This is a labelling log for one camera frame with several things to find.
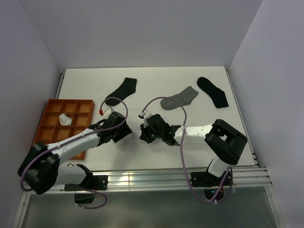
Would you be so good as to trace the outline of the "white sock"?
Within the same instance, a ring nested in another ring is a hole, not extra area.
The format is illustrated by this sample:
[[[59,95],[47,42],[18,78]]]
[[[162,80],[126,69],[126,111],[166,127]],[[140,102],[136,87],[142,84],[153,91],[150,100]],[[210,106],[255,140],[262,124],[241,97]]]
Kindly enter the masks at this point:
[[[68,117],[65,113],[59,115],[59,123],[62,126],[70,126],[72,123],[72,119]]]

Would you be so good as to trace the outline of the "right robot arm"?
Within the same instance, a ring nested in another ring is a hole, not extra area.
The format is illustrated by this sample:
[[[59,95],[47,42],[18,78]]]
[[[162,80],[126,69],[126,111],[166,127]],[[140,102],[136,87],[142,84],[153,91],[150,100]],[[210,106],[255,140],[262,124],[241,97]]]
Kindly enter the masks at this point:
[[[215,154],[205,175],[210,185],[218,184],[228,167],[238,164],[247,144],[247,137],[222,119],[204,126],[184,127],[169,125],[159,114],[141,113],[139,118],[143,119],[140,139],[146,143],[160,139],[169,146],[208,145]]]

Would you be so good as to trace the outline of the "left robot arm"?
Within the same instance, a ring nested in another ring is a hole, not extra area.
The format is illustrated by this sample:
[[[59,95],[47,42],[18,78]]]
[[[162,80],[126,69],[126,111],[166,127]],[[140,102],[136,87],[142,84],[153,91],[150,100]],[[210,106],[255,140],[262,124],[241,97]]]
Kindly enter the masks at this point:
[[[81,133],[65,140],[43,144],[34,144],[17,174],[21,182],[26,182],[30,190],[43,194],[55,185],[76,185],[82,190],[92,190],[96,183],[92,171],[82,164],[62,167],[62,164],[75,155],[110,141],[114,143],[132,133],[126,117],[113,111],[103,119]]]

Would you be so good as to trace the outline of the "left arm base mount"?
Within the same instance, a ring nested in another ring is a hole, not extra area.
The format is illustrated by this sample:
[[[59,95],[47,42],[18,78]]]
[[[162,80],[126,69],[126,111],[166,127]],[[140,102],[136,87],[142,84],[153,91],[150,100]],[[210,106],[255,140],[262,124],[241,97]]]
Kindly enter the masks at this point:
[[[66,184],[64,191],[74,191],[74,201],[76,204],[88,207],[93,202],[105,198],[100,194],[100,191],[107,189],[108,176],[107,175],[92,175],[85,178],[80,184]]]

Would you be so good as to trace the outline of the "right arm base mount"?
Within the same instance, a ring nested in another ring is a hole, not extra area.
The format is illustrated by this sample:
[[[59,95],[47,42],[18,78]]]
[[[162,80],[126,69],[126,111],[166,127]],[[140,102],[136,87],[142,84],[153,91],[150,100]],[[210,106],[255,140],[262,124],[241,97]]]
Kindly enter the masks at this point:
[[[192,187],[195,187],[195,188],[196,187],[207,187],[207,188],[216,187],[216,188],[218,188],[224,175],[225,174],[223,173],[223,175],[220,178],[218,178],[218,177],[211,175],[207,171],[192,172],[190,183],[191,183]],[[233,184],[233,173],[231,172],[231,170],[229,170],[215,200],[216,201],[222,200],[225,196],[224,187],[229,186],[229,191],[230,191],[232,188],[232,184]]]

